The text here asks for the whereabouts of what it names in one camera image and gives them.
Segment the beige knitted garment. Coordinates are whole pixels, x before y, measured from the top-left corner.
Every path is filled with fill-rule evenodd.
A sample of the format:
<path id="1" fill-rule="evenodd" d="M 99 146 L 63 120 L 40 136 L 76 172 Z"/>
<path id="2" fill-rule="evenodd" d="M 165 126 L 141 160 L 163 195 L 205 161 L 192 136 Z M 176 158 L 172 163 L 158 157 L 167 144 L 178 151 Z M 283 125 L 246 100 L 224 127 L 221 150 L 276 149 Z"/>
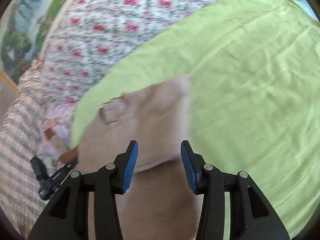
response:
<path id="1" fill-rule="evenodd" d="M 134 140 L 128 191 L 116 197 L 124 239 L 194 239 L 200 202 L 189 189 L 181 142 L 189 138 L 189 77 L 179 75 L 105 103 L 77 145 L 77 169 L 99 170 Z"/>

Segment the plaid striped blanket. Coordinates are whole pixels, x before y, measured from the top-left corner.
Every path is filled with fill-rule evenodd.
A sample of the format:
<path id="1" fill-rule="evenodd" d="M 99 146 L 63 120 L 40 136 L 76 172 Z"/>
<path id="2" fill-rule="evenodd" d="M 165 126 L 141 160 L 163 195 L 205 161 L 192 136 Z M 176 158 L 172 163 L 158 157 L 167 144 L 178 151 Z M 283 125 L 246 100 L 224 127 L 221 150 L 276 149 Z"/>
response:
<path id="1" fill-rule="evenodd" d="M 40 75 L 30 69 L 20 77 L 1 128 L 1 208 L 23 238 L 46 206 L 30 164 L 40 149 L 44 122 Z"/>

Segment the pink ruffled garment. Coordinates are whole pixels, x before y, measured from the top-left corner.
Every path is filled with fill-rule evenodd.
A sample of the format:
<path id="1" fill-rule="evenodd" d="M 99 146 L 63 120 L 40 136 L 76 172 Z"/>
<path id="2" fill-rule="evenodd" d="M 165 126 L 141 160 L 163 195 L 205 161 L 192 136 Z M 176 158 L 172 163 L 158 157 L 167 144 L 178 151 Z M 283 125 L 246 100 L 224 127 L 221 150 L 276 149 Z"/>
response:
<path id="1" fill-rule="evenodd" d="M 48 168 L 59 168 L 60 155 L 69 149 L 74 108 L 75 103 L 45 105 L 39 155 Z"/>

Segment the light green cloth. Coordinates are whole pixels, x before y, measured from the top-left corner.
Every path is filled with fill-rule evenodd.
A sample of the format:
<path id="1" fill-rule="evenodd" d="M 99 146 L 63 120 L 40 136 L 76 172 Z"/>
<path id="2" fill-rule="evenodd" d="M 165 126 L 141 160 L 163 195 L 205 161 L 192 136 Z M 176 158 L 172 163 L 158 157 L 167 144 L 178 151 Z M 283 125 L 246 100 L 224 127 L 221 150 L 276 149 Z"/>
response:
<path id="1" fill-rule="evenodd" d="M 102 103 L 190 77 L 193 149 L 247 171 L 297 236 L 319 204 L 319 23 L 291 0 L 220 0 L 121 59 L 77 105 L 76 145 Z"/>

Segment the floral bed sheet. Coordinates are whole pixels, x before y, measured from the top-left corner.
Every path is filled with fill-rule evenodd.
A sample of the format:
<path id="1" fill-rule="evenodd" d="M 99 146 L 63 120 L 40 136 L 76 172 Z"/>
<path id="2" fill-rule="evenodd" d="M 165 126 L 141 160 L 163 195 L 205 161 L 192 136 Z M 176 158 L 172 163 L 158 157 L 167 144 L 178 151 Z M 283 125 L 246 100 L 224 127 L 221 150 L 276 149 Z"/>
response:
<path id="1" fill-rule="evenodd" d="M 218 0 L 75 0 L 44 54 L 46 119 L 64 114 L 107 71 L 171 24 Z"/>

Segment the framed landscape painting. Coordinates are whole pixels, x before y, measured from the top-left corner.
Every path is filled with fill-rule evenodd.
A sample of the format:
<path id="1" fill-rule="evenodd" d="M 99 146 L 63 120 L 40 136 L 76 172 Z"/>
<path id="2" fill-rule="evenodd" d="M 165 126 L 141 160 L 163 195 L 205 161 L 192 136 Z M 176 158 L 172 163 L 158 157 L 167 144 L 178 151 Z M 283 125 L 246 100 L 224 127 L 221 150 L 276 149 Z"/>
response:
<path id="1" fill-rule="evenodd" d="M 11 0 L 1 15 L 1 91 L 17 89 L 21 75 L 38 58 L 59 62 L 63 45 L 57 34 L 69 25 L 68 9 L 76 0 Z"/>

